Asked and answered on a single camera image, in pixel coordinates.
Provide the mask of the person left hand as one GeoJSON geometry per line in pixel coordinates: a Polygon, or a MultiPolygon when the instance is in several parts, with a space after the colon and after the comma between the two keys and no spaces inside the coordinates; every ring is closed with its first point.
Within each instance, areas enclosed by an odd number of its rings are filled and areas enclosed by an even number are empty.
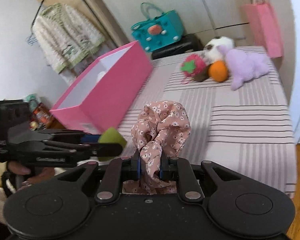
{"type": "MultiPolygon", "coordinates": [[[[7,163],[7,168],[9,171],[16,175],[28,176],[31,174],[31,170],[29,168],[16,161],[10,161],[9,163],[7,163]]],[[[52,178],[54,175],[55,169],[53,167],[45,167],[42,169],[40,174],[29,177],[27,180],[25,180],[23,182],[23,185],[37,184],[52,178]]]]}

